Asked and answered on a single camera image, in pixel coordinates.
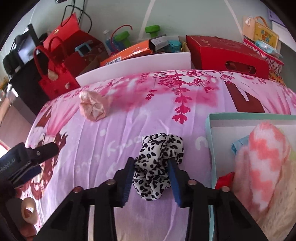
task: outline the bed sheet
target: bed sheet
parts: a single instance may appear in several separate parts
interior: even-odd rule
[[[110,113],[90,122],[79,112],[79,93],[111,96]],[[211,162],[205,120],[213,112],[295,114],[296,95],[279,83],[239,73],[171,70],[98,82],[49,101],[38,114],[27,147],[50,141],[58,156],[42,164],[42,173],[22,187],[36,200],[40,228],[76,186],[100,185],[137,157],[141,137],[175,134],[184,140],[180,169],[210,186]],[[180,209],[172,190],[155,201],[143,200],[131,187],[124,208],[115,209],[118,240],[185,240],[188,209]]]

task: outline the purple book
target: purple book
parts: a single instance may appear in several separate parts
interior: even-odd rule
[[[279,19],[279,17],[273,12],[271,11],[270,9],[268,9],[268,18],[271,20],[271,21],[274,21],[282,26],[285,27],[285,25],[283,24],[283,22]]]

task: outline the teal box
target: teal box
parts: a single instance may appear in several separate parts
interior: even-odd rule
[[[212,158],[212,183],[215,188],[217,179],[234,171],[234,153],[231,144],[251,133],[262,121],[269,121],[280,128],[296,150],[296,115],[265,113],[213,113],[206,123],[206,135]],[[213,208],[210,207],[210,241],[215,240]]]

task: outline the black wire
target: black wire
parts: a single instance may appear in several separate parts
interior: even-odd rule
[[[84,11],[84,5],[85,5],[85,0],[83,0],[83,6],[82,6],[82,11]],[[83,13],[80,12],[79,18],[78,18],[78,24],[80,25],[80,20],[82,18]]]
[[[64,10],[64,14],[63,14],[62,22],[63,22],[63,20],[64,20],[65,14],[66,14],[66,9],[67,9],[67,7],[72,7],[72,13],[73,13],[73,11],[74,11],[74,8],[76,8],[76,9],[78,9],[80,12],[82,12],[82,13],[84,13],[86,16],[88,16],[88,18],[89,18],[89,20],[90,20],[90,23],[91,23],[91,25],[90,25],[90,27],[89,27],[89,30],[88,30],[88,32],[87,32],[87,33],[89,33],[90,30],[91,30],[91,27],[92,27],[92,20],[91,20],[91,17],[90,17],[85,11],[83,11],[83,10],[82,10],[81,8],[79,8],[79,7],[76,7],[76,6],[74,6],[74,5],[67,5],[67,6],[65,7],[65,10]]]

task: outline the green dumbbell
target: green dumbbell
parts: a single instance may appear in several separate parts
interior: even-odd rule
[[[145,27],[145,32],[150,34],[151,38],[157,37],[157,32],[160,31],[159,25]]]
[[[128,36],[129,36],[129,32],[127,31],[124,31],[120,34],[117,34],[115,37],[114,37],[114,40],[116,42],[122,42],[124,47],[128,48],[131,46],[131,43],[130,41],[128,40]]]

